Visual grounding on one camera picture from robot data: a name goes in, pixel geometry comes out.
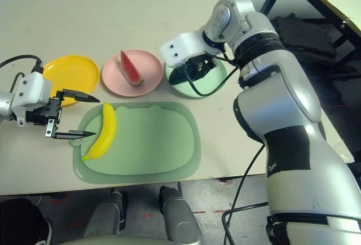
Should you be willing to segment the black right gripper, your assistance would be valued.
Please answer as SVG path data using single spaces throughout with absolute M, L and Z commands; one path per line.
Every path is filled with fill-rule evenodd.
M 212 57 L 200 55 L 192 57 L 186 62 L 186 71 L 190 79 L 201 79 L 217 65 Z

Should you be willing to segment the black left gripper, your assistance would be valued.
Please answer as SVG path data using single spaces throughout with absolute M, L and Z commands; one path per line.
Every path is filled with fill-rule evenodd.
M 95 135 L 94 132 L 87 132 L 83 130 L 70 130 L 63 133 L 58 132 L 58 125 L 60 123 L 60 115 L 62 111 L 61 103 L 66 98 L 73 98 L 78 102 L 99 103 L 100 100 L 92 95 L 81 91 L 63 89 L 57 91 L 53 98 L 50 98 L 45 106 L 42 106 L 33 111 L 27 111 L 27 122 L 34 125 L 46 127 L 45 137 L 55 139 L 80 139 Z

